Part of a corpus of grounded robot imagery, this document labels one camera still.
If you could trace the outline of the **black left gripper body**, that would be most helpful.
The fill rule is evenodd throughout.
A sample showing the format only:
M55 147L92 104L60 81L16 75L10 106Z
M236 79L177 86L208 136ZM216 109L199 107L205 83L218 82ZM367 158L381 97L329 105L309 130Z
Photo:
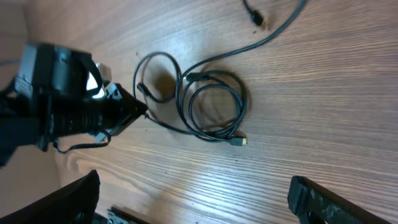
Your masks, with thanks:
M145 103L135 99L119 83L111 83L104 96L93 101L102 122L99 130L93 132L94 137L105 137L101 130L117 136L148 110Z

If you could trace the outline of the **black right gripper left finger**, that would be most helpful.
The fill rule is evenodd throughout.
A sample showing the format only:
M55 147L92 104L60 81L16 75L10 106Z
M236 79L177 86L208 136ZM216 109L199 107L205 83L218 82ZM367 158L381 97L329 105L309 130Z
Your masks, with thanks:
M46 197L1 218L3 224L91 223L100 195L96 170Z

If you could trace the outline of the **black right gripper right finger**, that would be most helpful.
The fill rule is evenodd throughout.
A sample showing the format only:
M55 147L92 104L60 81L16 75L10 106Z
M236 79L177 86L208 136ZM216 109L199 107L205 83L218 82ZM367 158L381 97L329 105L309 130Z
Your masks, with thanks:
M290 211L300 223L387 223L316 182L293 176L287 196Z

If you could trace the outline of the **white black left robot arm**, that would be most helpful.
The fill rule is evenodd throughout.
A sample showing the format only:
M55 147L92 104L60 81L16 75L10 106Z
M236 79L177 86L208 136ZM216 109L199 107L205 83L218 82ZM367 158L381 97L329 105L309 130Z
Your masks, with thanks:
M62 137L90 134L94 143L68 151L107 146L147 106L106 78L88 52L43 42L27 42L19 73L1 90L1 166L19 146L58 153Z

